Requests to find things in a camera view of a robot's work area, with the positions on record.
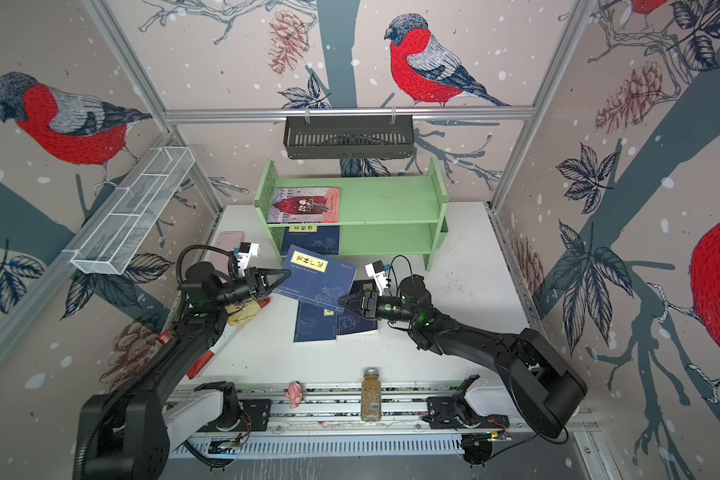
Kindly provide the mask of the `blue book yellow label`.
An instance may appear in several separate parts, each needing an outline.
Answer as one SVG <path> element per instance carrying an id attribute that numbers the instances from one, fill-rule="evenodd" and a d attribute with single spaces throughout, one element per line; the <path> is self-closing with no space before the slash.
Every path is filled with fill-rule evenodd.
<path id="1" fill-rule="evenodd" d="M 319 255 L 338 255 L 340 248 L 339 226 L 287 227 L 283 231 L 280 254 L 285 255 L 291 246 L 305 248 Z"/>

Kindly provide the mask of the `pink Hamlet book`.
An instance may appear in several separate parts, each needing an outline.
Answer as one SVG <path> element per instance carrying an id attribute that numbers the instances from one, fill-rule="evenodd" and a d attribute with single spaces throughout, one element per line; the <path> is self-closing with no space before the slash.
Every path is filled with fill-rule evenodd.
<path id="1" fill-rule="evenodd" d="M 339 204 L 339 188 L 275 188 L 267 222 L 269 224 L 337 223 Z"/>

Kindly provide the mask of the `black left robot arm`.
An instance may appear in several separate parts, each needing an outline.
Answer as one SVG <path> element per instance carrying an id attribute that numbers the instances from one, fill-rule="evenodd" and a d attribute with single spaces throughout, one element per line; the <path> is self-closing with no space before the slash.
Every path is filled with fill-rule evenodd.
<path id="1" fill-rule="evenodd" d="M 186 437 L 171 433 L 163 417 L 170 394 L 221 338 L 228 306 L 262 301 L 291 275 L 286 269 L 238 269 L 226 252 L 226 272 L 208 261 L 176 262 L 179 318 L 159 336 L 161 348 L 118 389 L 92 396 L 79 417 L 75 479 L 157 479 L 170 453 Z"/>

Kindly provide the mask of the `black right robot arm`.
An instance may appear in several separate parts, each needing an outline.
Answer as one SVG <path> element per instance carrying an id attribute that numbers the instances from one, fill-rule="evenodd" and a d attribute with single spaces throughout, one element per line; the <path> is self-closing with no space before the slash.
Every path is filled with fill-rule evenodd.
<path id="1" fill-rule="evenodd" d="M 395 296 L 365 290 L 338 304 L 367 320 L 406 322 L 405 332 L 419 350 L 496 372 L 528 427 L 548 441 L 565 431 L 588 392 L 582 377 L 539 331 L 497 333 L 463 324 L 433 305 L 421 275 L 405 278 Z"/>

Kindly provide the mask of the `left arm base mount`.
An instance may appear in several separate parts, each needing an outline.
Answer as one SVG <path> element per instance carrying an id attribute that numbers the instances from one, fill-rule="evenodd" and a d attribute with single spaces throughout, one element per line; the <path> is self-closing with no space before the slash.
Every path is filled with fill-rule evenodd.
<path id="1" fill-rule="evenodd" d="M 232 393 L 231 382 L 215 382 L 196 388 L 188 400 L 198 401 L 191 409 L 206 418 L 198 433 L 264 432 L 267 430 L 272 401 L 265 398 L 241 398 Z"/>

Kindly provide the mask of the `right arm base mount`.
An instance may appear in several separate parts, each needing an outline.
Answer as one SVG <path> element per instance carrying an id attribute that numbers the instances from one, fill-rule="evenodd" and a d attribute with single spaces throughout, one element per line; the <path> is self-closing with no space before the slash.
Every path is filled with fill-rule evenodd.
<path id="1" fill-rule="evenodd" d="M 506 430 L 510 426 L 507 415 L 479 413 L 466 398 L 470 387 L 476 385 L 478 375 L 467 377 L 450 397 L 428 397 L 427 410 L 420 419 L 431 429 L 476 429 L 498 428 Z"/>

